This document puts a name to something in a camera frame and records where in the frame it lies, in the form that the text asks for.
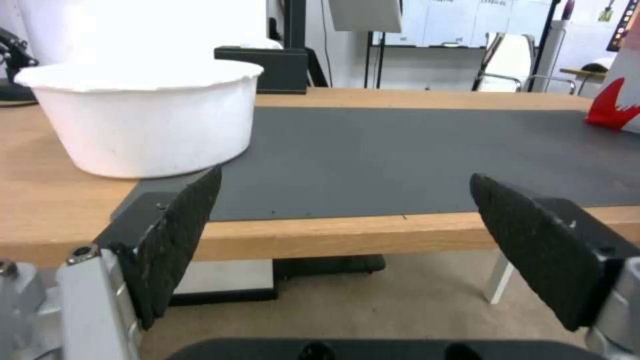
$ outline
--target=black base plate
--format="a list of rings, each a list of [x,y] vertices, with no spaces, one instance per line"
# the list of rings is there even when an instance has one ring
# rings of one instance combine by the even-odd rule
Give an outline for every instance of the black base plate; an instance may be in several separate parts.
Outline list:
[[[0,101],[36,101],[30,88],[0,79]]]
[[[602,360],[551,341],[215,339],[188,346],[170,360]]]

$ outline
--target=table leg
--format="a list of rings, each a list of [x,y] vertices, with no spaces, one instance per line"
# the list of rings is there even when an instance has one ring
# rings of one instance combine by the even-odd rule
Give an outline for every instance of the table leg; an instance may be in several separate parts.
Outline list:
[[[493,267],[493,272],[484,288],[484,297],[491,304],[500,302],[502,293],[509,283],[509,278],[513,273],[513,265],[507,260],[503,253],[498,255],[498,260]]]
[[[578,89],[577,96],[580,96],[580,94],[582,93],[582,91],[584,89],[584,85],[587,83],[588,80],[589,80],[589,76],[585,76],[585,77],[582,78],[582,84],[580,84],[580,88]]]

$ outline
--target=red object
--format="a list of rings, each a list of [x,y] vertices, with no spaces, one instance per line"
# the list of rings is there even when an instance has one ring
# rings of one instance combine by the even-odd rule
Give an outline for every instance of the red object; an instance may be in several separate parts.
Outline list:
[[[619,108],[618,95],[625,78],[615,79],[594,100],[587,114],[587,123],[620,130],[640,114],[640,106]]]

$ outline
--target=metal pole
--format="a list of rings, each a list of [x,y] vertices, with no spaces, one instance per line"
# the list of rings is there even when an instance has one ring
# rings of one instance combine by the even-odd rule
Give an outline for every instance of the metal pole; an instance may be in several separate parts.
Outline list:
[[[542,52],[545,49],[547,37],[549,36],[549,30],[551,29],[551,21],[554,19],[554,13],[556,12],[556,7],[559,3],[560,0],[553,0],[551,2],[551,7],[549,8],[549,13],[547,14],[547,21],[545,21],[545,28],[542,30],[542,35],[540,36],[540,44],[538,46],[538,52],[536,53],[536,60],[533,63],[533,70],[531,71],[532,75],[536,75],[538,73],[540,60],[542,60]],[[528,92],[531,92],[531,90],[533,89],[533,83],[533,81],[529,83],[529,86],[527,87]]]
[[[369,86],[369,57],[371,55],[371,46],[373,44],[373,32],[369,31],[367,33],[367,55],[365,56],[364,62],[364,88]]]
[[[382,78],[382,60],[385,58],[385,37],[387,33],[382,33],[382,38],[380,39],[380,59],[378,60],[378,81],[376,84],[376,88],[380,88],[380,80]]]

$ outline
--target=black plastic box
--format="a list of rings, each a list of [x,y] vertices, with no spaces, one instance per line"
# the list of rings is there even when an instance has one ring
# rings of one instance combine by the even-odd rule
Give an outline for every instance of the black plastic box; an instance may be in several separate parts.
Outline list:
[[[304,49],[245,49],[223,46],[216,59],[247,61],[264,67],[258,78],[258,94],[306,94],[307,52]]]

